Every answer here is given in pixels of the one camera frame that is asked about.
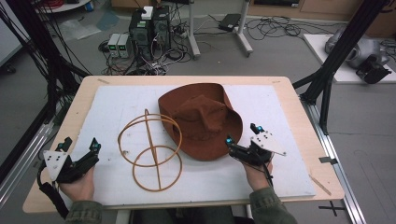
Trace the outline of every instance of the computer tower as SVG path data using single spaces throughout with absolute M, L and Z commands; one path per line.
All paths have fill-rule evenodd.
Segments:
M 134 12 L 129 25 L 129 34 L 131 36 L 134 54 L 139 50 L 146 60 L 152 60 L 151 45 L 153 44 L 152 21 L 142 20 L 142 12 L 137 10 Z
M 171 48 L 169 6 L 157 7 L 152 16 L 154 36 L 157 36 L 157 48 Z

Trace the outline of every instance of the hat brim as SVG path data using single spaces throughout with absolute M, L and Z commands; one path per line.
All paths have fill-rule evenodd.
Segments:
M 225 144 L 230 134 L 235 142 L 242 136 L 243 123 L 241 117 L 233 110 L 224 88 L 217 83 L 196 83 L 171 90 L 158 100 L 160 113 L 172 118 L 172 111 L 192 96 L 203 94 L 212 100 L 227 106 L 228 114 L 221 131 L 208 140 L 194 140 L 183 137 L 180 149 L 192 158 L 199 161 L 213 161 L 228 153 Z M 163 122 L 163 127 L 175 143 L 179 142 L 179 133 L 174 125 Z

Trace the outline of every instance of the copper wire frame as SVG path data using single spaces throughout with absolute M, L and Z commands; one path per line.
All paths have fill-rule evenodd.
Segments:
M 157 118 L 156 118 L 156 119 L 150 119 L 150 118 L 149 118 L 150 116 L 155 116 L 155 117 L 157 117 Z M 173 124 L 175 127 L 177 127 L 177 129 L 179 130 L 179 133 L 180 133 L 180 139 L 179 139 L 178 144 L 177 144 L 177 149 L 173 149 L 173 148 L 171 148 L 171 147 L 162 146 L 162 145 L 154 146 L 153 143 L 152 143 L 151 133 L 150 133 L 150 130 L 149 130 L 149 121 L 164 121 L 164 122 L 171 123 L 171 124 Z M 136 159 L 135 159 L 134 161 L 131 161 L 131 160 L 129 160 L 129 159 L 125 156 L 124 151 L 122 150 L 122 147 L 121 147 L 122 135 L 123 135 L 123 133 L 124 133 L 126 130 L 128 130 L 128 129 L 131 128 L 132 126 L 134 126 L 134 125 L 136 125 L 136 124 L 138 124 L 138 123 L 142 123 L 142 122 L 145 122 L 145 123 L 146 123 L 146 129 L 147 129 L 147 132 L 148 132 L 149 147 L 146 148 L 146 149 L 144 149 L 142 152 L 140 152 L 140 153 L 137 155 L 137 157 L 136 157 Z M 180 155 L 178 155 L 178 151 L 180 150 L 180 146 L 181 146 L 181 141 L 182 141 L 182 135 L 181 135 L 180 127 L 177 125 L 177 123 L 176 123 L 173 119 L 171 119 L 171 118 L 168 117 L 168 116 L 162 115 L 162 114 L 150 114 L 149 111 L 148 111 L 147 109 L 145 109 L 145 115 L 139 116 L 139 117 L 137 117 L 137 118 L 131 120 L 128 124 L 126 124 L 125 127 L 124 127 L 124 128 L 122 129 L 122 131 L 120 132 L 119 137 L 118 137 L 119 150 L 120 150 L 121 156 L 122 156 L 125 160 L 127 160 L 129 163 L 131 163 L 131 164 L 133 165 L 133 168 L 132 168 L 132 175 L 133 175 L 133 177 L 134 177 L 134 181 L 136 182 L 136 184 L 137 184 L 141 189 L 145 189 L 145 190 L 147 190 L 147 191 L 163 191 L 163 190 L 166 190 L 166 189 L 171 188 L 171 187 L 174 186 L 175 183 L 178 181 L 178 179 L 179 179 L 180 176 L 181 176 L 181 171 L 182 171 L 182 167 L 183 167 L 183 166 L 182 166 L 182 161 L 181 161 Z M 166 149 L 172 150 L 173 153 L 172 153 L 172 155 L 170 155 L 168 158 L 165 158 L 163 161 L 158 162 L 158 158 L 157 158 L 157 148 L 166 148 Z M 137 163 L 138 160 L 140 159 L 140 157 L 141 157 L 143 154 L 145 154 L 147 151 L 149 151 L 149 150 L 151 150 L 151 154 L 152 154 L 152 157 L 153 157 L 153 159 L 154 159 L 154 164 L 146 165 L 146 164 L 139 164 L 139 163 Z M 170 161 L 170 160 L 171 160 L 172 158 L 174 158 L 175 156 L 178 157 L 179 164 L 180 164 L 177 177 L 176 177 L 176 179 L 175 179 L 172 183 L 170 183 L 168 186 L 163 187 L 162 184 L 161 184 L 159 166 L 162 165 L 162 164 L 164 164 L 164 163 L 166 163 L 166 162 L 168 162 L 168 161 Z M 145 186 L 143 186 L 143 185 L 138 181 L 138 179 L 137 179 L 137 177 L 136 177 L 136 175 L 135 175 L 135 167 L 136 167 L 136 166 L 139 166 L 139 167 L 154 167 L 154 166 L 155 166 L 156 169 L 157 169 L 157 178 L 158 178 L 158 185 L 159 185 L 159 187 L 158 187 L 157 189 L 149 189 L 149 188 L 146 188 Z

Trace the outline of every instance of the hat crown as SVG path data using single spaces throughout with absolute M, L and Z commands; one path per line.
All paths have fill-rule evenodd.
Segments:
M 194 140 L 207 140 L 221 132 L 227 114 L 225 104 L 200 94 L 178 106 L 172 118 L 179 125 L 183 136 Z

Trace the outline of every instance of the gray floor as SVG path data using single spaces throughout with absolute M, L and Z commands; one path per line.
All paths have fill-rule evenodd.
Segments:
M 66 21 L 84 17 L 81 23 L 88 25 L 96 24 L 105 14 L 104 9 L 92 13 L 77 9 L 59 13 L 57 18 Z M 195 25 L 199 26 L 208 19 L 201 18 Z M 128 25 L 129 21 L 122 19 L 108 30 L 86 39 L 67 41 L 67 44 L 93 74 L 100 75 L 106 68 L 106 60 L 98 51 L 98 45 L 112 33 L 126 32 Z M 206 26 L 214 26 L 214 23 L 208 22 Z M 336 28 L 326 29 L 334 32 Z M 248 58 L 232 35 L 198 35 L 196 38 L 201 58 L 170 65 L 168 76 L 282 76 L 294 82 L 320 67 L 313 52 L 296 37 L 266 37 L 256 41 L 247 35 L 254 49 Z M 17 72 L 7 74 L 2 70 L 0 74 L 0 162 L 4 161 L 46 102 L 46 82 L 29 56 L 21 52 L 11 61 Z M 389 66 L 396 69 L 395 62 Z M 304 92 L 305 88 L 298 89 L 297 93 Z M 395 95 L 394 84 L 334 83 L 332 87 L 328 119 L 330 137 L 367 223 L 396 223 Z M 2 223 L 62 223 L 57 214 L 23 213 L 21 208 L 34 183 L 35 172 L 32 165 L 7 199 L 0 210 Z M 318 209 L 319 206 L 330 206 L 330 203 L 287 203 L 300 223 L 349 223 L 345 211 L 339 210 L 335 216 L 332 210 Z M 343 204 L 334 202 L 334 206 L 343 207 Z M 103 223 L 114 223 L 115 218 L 114 211 L 106 211 Z

